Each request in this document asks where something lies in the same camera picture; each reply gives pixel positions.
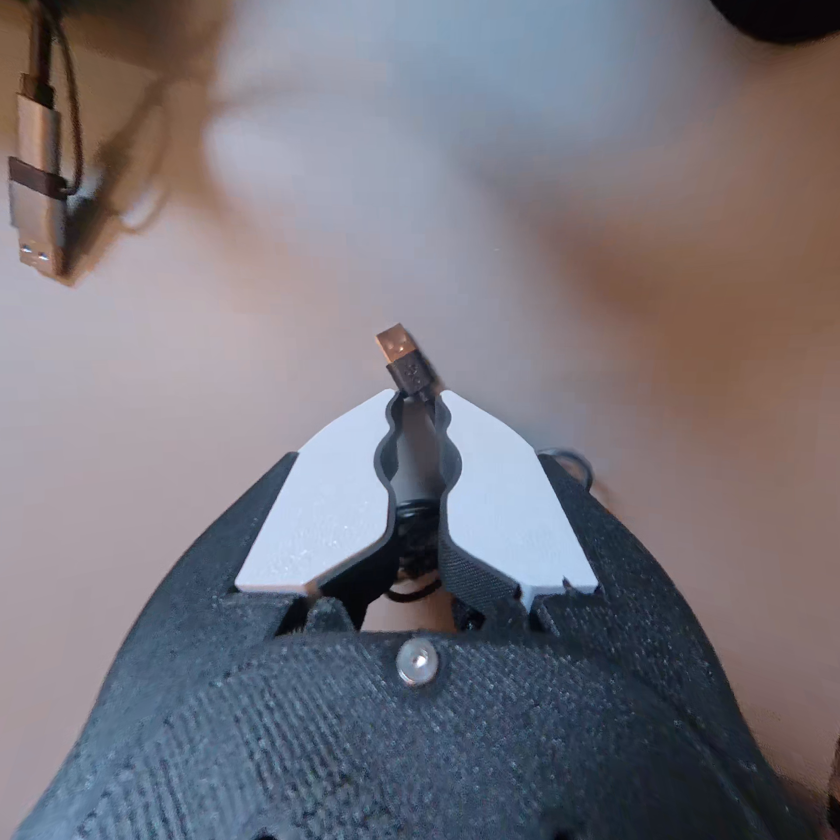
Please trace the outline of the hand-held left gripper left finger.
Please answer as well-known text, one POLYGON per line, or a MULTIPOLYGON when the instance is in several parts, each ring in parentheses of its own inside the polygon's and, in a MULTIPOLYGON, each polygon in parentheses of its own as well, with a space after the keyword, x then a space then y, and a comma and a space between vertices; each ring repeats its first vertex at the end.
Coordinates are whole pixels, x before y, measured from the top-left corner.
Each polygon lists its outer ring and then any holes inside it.
POLYGON ((295 454, 234 584, 340 601, 357 629, 396 578, 396 439, 403 399, 384 389, 295 454))

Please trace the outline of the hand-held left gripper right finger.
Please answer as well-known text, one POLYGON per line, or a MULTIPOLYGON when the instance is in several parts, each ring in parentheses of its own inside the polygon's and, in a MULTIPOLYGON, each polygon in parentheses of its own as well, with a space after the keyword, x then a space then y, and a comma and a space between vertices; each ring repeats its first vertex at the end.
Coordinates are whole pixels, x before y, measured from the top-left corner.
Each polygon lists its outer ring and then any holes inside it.
POLYGON ((437 397, 435 433, 446 591, 483 616, 509 600, 530 613, 545 596, 593 595, 599 581, 534 448, 451 390, 437 397))

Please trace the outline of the grey slim usb hub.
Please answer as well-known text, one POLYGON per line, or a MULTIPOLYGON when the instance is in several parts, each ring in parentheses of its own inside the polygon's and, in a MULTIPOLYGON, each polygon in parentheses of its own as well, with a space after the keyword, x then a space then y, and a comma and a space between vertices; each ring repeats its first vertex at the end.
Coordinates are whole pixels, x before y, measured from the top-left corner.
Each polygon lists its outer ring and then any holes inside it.
POLYGON ((66 2, 30 2, 28 67, 17 91, 16 145, 7 160, 9 213, 20 261, 53 280, 67 278, 68 202, 85 172, 77 69, 64 25, 66 2), (65 72, 72 175, 61 173, 62 121, 52 83, 53 46, 65 72))

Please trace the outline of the black wrist rest pad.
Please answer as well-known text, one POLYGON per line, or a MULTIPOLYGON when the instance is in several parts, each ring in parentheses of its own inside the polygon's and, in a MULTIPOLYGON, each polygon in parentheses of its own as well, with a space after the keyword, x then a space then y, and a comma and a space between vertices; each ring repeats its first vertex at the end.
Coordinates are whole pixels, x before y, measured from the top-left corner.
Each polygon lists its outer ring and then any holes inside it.
POLYGON ((806 44, 837 35, 839 1, 711 1, 739 32, 763 43, 806 44))

